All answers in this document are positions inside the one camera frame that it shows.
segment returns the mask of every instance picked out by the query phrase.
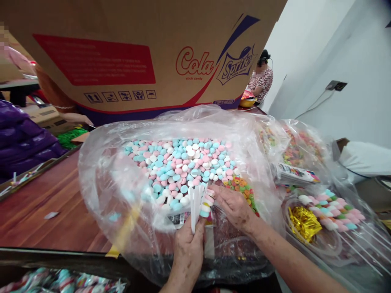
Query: colorful candy pile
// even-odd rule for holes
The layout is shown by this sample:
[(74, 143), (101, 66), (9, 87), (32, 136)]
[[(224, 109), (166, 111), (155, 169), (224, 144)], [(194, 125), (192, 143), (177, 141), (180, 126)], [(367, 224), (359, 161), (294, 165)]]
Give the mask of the colorful candy pile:
[(343, 198), (337, 197), (328, 189), (317, 197), (300, 195), (299, 200), (310, 206), (309, 209), (320, 219), (320, 223), (330, 231), (355, 230), (356, 224), (365, 220), (358, 209), (348, 205)]
[(255, 202), (254, 202), (254, 191), (247, 184), (246, 180), (235, 176), (233, 180), (223, 179), (222, 182), (226, 188), (242, 193), (244, 198), (247, 200), (248, 205), (253, 209), (253, 212), (259, 217), (259, 213), (257, 211), (257, 208), (255, 207)]
[(300, 151), (299, 146), (297, 145), (296, 139), (294, 138), (291, 130), (287, 126), (284, 126), (283, 128), (284, 131), (290, 137), (290, 143), (285, 153), (282, 155), (284, 163), (294, 167), (305, 168), (304, 157), (302, 152)]
[(228, 151), (231, 143), (205, 138), (167, 141), (133, 140), (125, 146), (149, 178), (156, 202), (165, 210), (179, 211), (190, 202), (188, 187), (207, 186), (210, 180), (233, 180), (240, 175)]
[(67, 269), (38, 268), (26, 273), (20, 281), (0, 288), (0, 293), (11, 292), (60, 292), (60, 293), (122, 293), (126, 283), (70, 272)]
[(310, 152), (314, 154), (320, 162), (323, 163), (323, 156), (319, 144), (317, 144), (312, 136), (308, 134), (306, 131), (299, 132), (300, 138), (304, 141), (304, 143), (310, 148)]

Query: red object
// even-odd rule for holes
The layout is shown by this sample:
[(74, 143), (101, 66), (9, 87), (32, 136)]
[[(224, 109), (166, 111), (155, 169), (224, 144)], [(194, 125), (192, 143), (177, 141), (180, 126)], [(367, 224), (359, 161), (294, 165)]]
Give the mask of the red object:
[(156, 83), (148, 46), (37, 34), (33, 37), (73, 85)]

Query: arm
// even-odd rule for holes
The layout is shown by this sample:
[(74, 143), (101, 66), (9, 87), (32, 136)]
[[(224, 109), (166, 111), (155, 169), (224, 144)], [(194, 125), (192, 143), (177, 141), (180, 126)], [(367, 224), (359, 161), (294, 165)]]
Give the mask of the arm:
[(219, 186), (209, 188), (228, 220), (252, 238), (293, 292), (348, 292), (258, 218), (241, 194)]
[(257, 85), (257, 86), (255, 87), (255, 90), (252, 90), (251, 92), (253, 93), (253, 95), (254, 95), (255, 97), (257, 97), (263, 90), (264, 90), (263, 87), (260, 87), (260, 86)]
[(191, 231), (191, 216), (175, 235), (174, 262), (167, 283), (160, 293), (187, 293), (193, 290), (204, 261), (203, 238), (205, 219)]

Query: woman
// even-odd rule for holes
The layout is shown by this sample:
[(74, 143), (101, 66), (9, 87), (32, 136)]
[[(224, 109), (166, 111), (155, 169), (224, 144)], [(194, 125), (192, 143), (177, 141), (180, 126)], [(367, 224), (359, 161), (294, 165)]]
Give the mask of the woman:
[(257, 68), (248, 83), (247, 90), (250, 90), (256, 97), (255, 106), (262, 104), (273, 82), (273, 70), (268, 65), (270, 55), (264, 50), (258, 61)]

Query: plastic wrap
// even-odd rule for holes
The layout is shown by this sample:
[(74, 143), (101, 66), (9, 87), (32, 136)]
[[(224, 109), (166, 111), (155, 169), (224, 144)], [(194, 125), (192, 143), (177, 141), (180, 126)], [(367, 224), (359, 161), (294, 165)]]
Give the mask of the plastic wrap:
[[(127, 261), (152, 282), (163, 285), (169, 276), (176, 230), (153, 199), (147, 177), (125, 155), (124, 146), (133, 139), (203, 137), (230, 141), (230, 157), (236, 161), (241, 177), (252, 186), (260, 216), (284, 234), (281, 201), (255, 125), (252, 115), (224, 111), (218, 106), (197, 106), (157, 120), (101, 126), (82, 145), (79, 178), (87, 208)], [(213, 253), (204, 260), (198, 285), (242, 284), (270, 275), (273, 268), (262, 252), (234, 229), (218, 208), (212, 211), (216, 221), (211, 233)]]

